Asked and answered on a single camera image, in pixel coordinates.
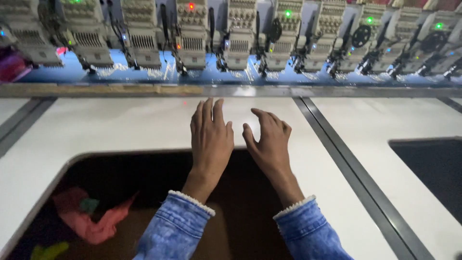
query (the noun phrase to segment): denim jacket sleeve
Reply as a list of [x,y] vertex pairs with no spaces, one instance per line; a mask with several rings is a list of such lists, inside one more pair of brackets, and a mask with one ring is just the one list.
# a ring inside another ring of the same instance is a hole
[[314,195],[281,211],[274,220],[294,260],[352,260]]
[[[134,260],[188,260],[215,212],[180,192],[169,191],[141,236]],[[295,260],[350,260],[335,230],[311,196],[274,217]]]
[[169,191],[138,243],[134,260],[188,260],[215,211],[181,192]]

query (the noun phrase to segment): hand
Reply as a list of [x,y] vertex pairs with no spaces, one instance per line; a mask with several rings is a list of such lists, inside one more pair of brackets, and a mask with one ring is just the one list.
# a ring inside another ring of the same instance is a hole
[[289,207],[304,199],[290,169],[287,145],[292,128],[273,113],[256,108],[251,111],[258,117],[261,134],[260,141],[255,141],[252,129],[244,124],[242,135],[247,149],[279,194],[283,206]]
[[202,204],[218,184],[234,149],[232,122],[225,126],[223,120],[223,99],[213,109],[212,104],[212,98],[201,101],[191,119],[193,168],[182,190]]

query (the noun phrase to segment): blue fabric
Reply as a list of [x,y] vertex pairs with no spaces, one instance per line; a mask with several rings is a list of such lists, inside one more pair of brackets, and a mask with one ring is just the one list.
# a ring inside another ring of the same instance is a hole
[[[210,217],[198,205],[169,194],[141,237],[134,260],[190,259]],[[275,220],[295,260],[352,259],[314,199]]]

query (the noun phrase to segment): pink fabric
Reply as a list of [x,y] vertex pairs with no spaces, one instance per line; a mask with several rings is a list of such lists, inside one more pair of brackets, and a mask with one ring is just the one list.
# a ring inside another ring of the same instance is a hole
[[136,193],[129,200],[108,210],[98,223],[80,211],[81,200],[88,198],[86,191],[74,187],[53,197],[60,218],[72,228],[78,236],[97,245],[116,234],[116,224],[128,215],[128,209],[135,200]]

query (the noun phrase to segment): white fleece cuff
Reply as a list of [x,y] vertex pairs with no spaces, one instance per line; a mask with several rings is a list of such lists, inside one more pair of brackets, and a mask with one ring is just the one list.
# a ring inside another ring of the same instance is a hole
[[302,201],[299,201],[299,202],[295,203],[294,205],[286,208],[285,210],[279,212],[278,214],[276,214],[276,216],[273,217],[273,219],[276,219],[276,218],[282,217],[282,216],[284,216],[286,214],[289,214],[290,212],[298,209],[299,207],[305,205],[306,203],[308,203],[309,201],[314,200],[314,199],[316,199],[316,196],[311,195],[311,196],[307,197],[306,199],[304,199]]
[[204,204],[200,203],[197,199],[191,197],[191,196],[188,196],[184,193],[181,193],[181,192],[177,192],[177,191],[169,191],[169,194],[175,194],[193,204],[195,204],[196,206],[200,207],[201,209],[205,210],[208,214],[210,214],[212,217],[215,216],[215,211],[212,210],[211,208],[205,206]]

